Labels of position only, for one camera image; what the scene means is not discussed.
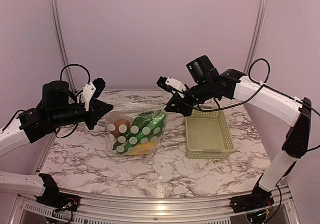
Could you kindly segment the light green leafy vegetable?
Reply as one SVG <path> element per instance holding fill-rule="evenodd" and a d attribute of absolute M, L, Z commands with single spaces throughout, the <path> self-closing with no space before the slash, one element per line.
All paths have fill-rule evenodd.
<path fill-rule="evenodd" d="M 124 153 L 131 154 L 133 148 L 138 144 L 147 142 L 156 143 L 159 141 L 166 125 L 167 115 L 163 111 L 151 111 L 143 113 L 142 118 L 133 127 L 138 128 L 138 132 L 133 134 L 131 131 L 127 139 L 127 144 L 124 146 Z"/>

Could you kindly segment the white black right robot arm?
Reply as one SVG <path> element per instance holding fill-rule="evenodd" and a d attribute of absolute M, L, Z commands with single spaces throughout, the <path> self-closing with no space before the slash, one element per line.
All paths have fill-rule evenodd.
<path fill-rule="evenodd" d="M 308 152 L 311 131 L 312 103 L 310 99 L 292 97 L 274 89 L 264 81 L 235 69 L 219 73 L 208 56 L 203 55 L 186 65 L 196 85 L 189 88 L 172 77 L 160 77 L 157 85 L 172 94 L 167 112 L 190 116 L 196 105 L 222 97 L 249 103 L 286 123 L 290 129 L 281 151 L 260 176 L 252 192 L 231 198 L 234 212 L 248 211 L 273 204 L 272 190 L 287 176 L 298 159 Z"/>

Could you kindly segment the right aluminium corner post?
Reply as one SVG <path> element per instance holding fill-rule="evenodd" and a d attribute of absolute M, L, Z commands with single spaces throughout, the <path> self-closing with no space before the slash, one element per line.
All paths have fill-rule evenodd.
<path fill-rule="evenodd" d="M 250 44 L 250 48 L 247 55 L 247 60 L 245 62 L 244 66 L 244 72 L 247 74 L 249 72 L 250 64 L 253 62 L 253 59 L 255 57 L 255 52 L 259 43 L 259 39 L 262 33 L 263 24 L 265 20 L 266 15 L 266 9 L 267 9 L 267 2 L 268 0 L 259 0 L 258 3 L 258 11 L 256 16 L 256 22 L 254 25 L 253 30 L 253 36 Z"/>

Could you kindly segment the brown potato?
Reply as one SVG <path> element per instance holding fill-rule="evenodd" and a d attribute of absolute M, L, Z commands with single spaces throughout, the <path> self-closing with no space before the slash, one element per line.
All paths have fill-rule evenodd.
<path fill-rule="evenodd" d="M 127 119 L 119 119 L 113 124 L 109 124 L 108 130 L 114 137 L 118 138 L 129 129 L 130 124 L 130 121 Z"/>

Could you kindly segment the aluminium corner post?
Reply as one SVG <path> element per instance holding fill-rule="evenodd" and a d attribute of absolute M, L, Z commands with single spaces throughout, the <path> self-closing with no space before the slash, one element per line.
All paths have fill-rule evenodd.
<path fill-rule="evenodd" d="M 244 72 L 247 74 L 249 72 L 250 64 L 253 62 L 253 59 L 255 57 L 255 52 L 259 43 L 259 39 L 262 33 L 263 24 L 265 20 L 266 15 L 266 9 L 267 9 L 267 2 L 268 0 L 259 0 L 258 3 L 258 11 L 256 16 L 256 22 L 254 25 L 253 30 L 253 36 L 250 44 L 250 48 L 247 55 L 247 60 L 245 62 L 244 66 Z"/>
<path fill-rule="evenodd" d="M 60 16 L 59 16 L 59 10 L 58 10 L 58 0 L 49 0 L 49 2 L 50 2 L 51 9 L 52 9 L 51 11 L 52 11 L 52 17 L 53 17 L 53 24 L 54 24 L 54 29 L 55 29 L 55 33 L 56 33 L 59 52 L 61 55 L 62 64 L 65 67 L 69 64 L 69 61 L 68 61 L 67 50 L 65 48 L 62 26 L 61 26 L 61 22 L 60 22 Z"/>

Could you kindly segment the clear zip top bag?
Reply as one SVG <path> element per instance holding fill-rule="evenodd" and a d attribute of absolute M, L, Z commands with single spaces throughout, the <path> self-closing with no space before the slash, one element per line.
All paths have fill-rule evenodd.
<path fill-rule="evenodd" d="M 106 153 L 134 156 L 153 152 L 167 124 L 164 107 L 121 101 L 111 104 L 114 108 L 105 115 Z"/>

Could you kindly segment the pale green perforated basket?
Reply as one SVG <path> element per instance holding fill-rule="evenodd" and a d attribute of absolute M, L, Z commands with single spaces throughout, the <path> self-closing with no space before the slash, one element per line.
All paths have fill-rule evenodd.
<path fill-rule="evenodd" d="M 185 118 L 185 131 L 188 159 L 227 159 L 235 151 L 223 111 L 193 110 Z"/>

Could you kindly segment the left aluminium corner post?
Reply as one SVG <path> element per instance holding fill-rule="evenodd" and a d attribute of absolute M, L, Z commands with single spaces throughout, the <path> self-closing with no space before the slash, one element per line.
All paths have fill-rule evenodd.
<path fill-rule="evenodd" d="M 59 10 L 58 10 L 58 0 L 49 0 L 49 2 L 50 2 L 51 9 L 52 9 L 51 11 L 52 11 L 52 17 L 53 17 L 53 24 L 54 24 L 54 29 L 55 29 L 55 33 L 56 33 L 59 52 L 61 55 L 62 64 L 65 67 L 69 64 L 69 61 L 68 61 L 67 50 L 65 48 L 62 26 L 61 26 L 61 22 L 60 22 L 60 16 L 59 16 Z"/>

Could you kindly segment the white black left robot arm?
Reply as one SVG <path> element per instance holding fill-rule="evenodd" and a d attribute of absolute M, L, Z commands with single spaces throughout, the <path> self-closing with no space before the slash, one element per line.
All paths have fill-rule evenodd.
<path fill-rule="evenodd" d="M 69 90 L 66 81 L 44 84 L 42 99 L 37 107 L 18 114 L 1 130 L 1 156 L 39 141 L 63 126 L 83 122 L 88 130 L 93 130 L 97 122 L 113 109 L 113 105 L 98 100 L 105 85 L 102 78 L 97 78 L 85 84 L 78 97 Z M 37 202 L 52 207 L 63 206 L 70 199 L 60 192 L 49 174 L 26 175 L 3 171 L 0 174 L 0 189 L 3 192 L 33 195 Z"/>

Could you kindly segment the dark green cucumber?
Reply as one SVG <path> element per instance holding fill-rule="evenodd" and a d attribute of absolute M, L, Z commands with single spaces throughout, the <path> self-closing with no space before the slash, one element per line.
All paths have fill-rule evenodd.
<path fill-rule="evenodd" d="M 157 142 L 165 126 L 167 115 L 161 110 L 151 110 L 140 113 L 132 123 L 129 123 L 124 133 L 116 138 L 112 150 L 117 154 L 134 152 L 138 144 Z"/>

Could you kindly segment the yellow lemon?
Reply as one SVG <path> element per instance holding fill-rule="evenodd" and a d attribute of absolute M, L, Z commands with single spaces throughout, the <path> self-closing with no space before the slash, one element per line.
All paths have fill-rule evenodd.
<path fill-rule="evenodd" d="M 156 148 L 156 143 L 153 142 L 147 142 L 145 144 L 138 144 L 135 147 L 133 147 L 133 152 L 131 152 L 131 155 L 144 155 L 149 154 Z"/>

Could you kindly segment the aluminium front frame rail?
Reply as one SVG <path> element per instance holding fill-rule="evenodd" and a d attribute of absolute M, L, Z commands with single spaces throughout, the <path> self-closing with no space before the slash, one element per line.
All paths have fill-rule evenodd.
<path fill-rule="evenodd" d="M 77 210 L 56 212 L 32 196 L 18 195 L 1 223 L 300 223 L 287 185 L 272 191 L 273 204 L 235 212 L 237 193 L 205 197 L 151 198 L 112 196 L 63 189 L 79 197 Z"/>

